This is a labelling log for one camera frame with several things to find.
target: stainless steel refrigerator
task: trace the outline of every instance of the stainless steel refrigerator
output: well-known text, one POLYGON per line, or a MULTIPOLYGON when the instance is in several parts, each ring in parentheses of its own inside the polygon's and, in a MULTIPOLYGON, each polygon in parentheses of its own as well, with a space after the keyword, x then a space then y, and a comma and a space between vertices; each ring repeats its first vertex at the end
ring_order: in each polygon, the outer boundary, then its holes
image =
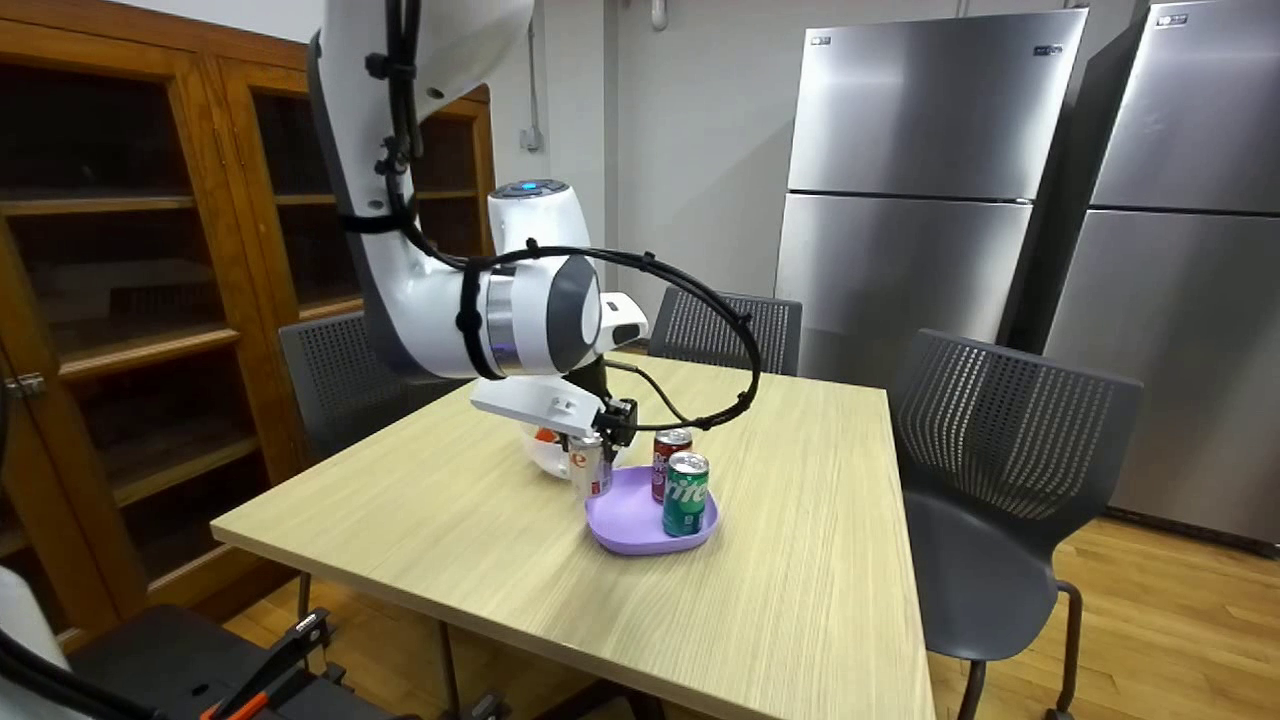
POLYGON ((1044 353, 1149 384, 1117 508, 1276 547, 1280 5, 1150 5, 1085 95, 1101 158, 1044 353))
POLYGON ((799 371, 892 384, 916 327, 997 338, 1085 6, 802 35, 775 297, 799 371))

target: refrigerator door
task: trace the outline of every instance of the refrigerator door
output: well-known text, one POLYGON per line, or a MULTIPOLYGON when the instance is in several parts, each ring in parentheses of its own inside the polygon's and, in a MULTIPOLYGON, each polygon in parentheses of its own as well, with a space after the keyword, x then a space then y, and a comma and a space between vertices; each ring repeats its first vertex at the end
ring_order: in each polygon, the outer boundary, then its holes
POLYGON ((1088 213, 1044 356, 1149 384, 1117 508, 1280 545, 1280 218, 1088 213))
POLYGON ((1030 199, 1085 13, 812 28, 793 192, 1030 199))
POLYGON ((916 327, 1001 331, 1026 205, 788 195, 775 297, 799 375, 892 384, 916 327))
POLYGON ((1157 5, 1091 205, 1280 213, 1280 5, 1157 5))

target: wooden floor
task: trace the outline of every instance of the wooden floor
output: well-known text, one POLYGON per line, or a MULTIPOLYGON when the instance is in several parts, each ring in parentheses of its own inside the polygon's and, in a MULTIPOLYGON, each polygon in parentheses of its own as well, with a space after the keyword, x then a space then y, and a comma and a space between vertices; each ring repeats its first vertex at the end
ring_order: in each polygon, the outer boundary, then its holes
MULTIPOLYGON (((1243 554, 1117 521, 1088 522, 1057 554, 1085 587, 1078 720, 1280 720, 1280 559, 1243 554)), ((335 620, 331 656, 346 685, 387 711, 435 715, 445 685, 435 623, 391 605, 315 582, 335 620)), ((227 628, 266 645, 287 628, 297 587, 240 610, 227 628)), ((1016 661, 991 663, 980 715, 1030 720, 1061 685, 1065 608, 1016 661)), ((459 637, 462 700, 501 692, 516 715, 534 715, 586 677, 459 637)), ((963 663, 931 661, 935 711, 953 715, 963 663)))

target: wooden cabinet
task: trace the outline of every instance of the wooden cabinet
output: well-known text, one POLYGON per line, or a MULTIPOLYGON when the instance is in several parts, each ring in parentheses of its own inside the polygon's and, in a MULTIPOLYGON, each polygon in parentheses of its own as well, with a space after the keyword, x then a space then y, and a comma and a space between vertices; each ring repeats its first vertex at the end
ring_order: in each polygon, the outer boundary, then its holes
MULTIPOLYGON (((22 393, 0 562, 59 628, 259 562, 207 521, 303 464, 274 331, 358 308, 303 48, 107 5, 0 5, 0 346, 22 393)), ((492 252, 487 95, 422 122, 421 206, 492 252)))

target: purple plate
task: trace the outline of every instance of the purple plate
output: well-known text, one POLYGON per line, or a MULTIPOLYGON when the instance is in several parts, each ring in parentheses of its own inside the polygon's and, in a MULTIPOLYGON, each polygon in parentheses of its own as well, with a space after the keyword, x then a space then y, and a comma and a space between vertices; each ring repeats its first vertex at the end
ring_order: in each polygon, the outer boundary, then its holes
POLYGON ((602 496, 586 501, 586 532, 615 554, 669 554, 709 545, 719 526, 719 508, 709 496, 694 537, 665 532, 665 503, 652 501, 652 467, 615 467, 602 496))

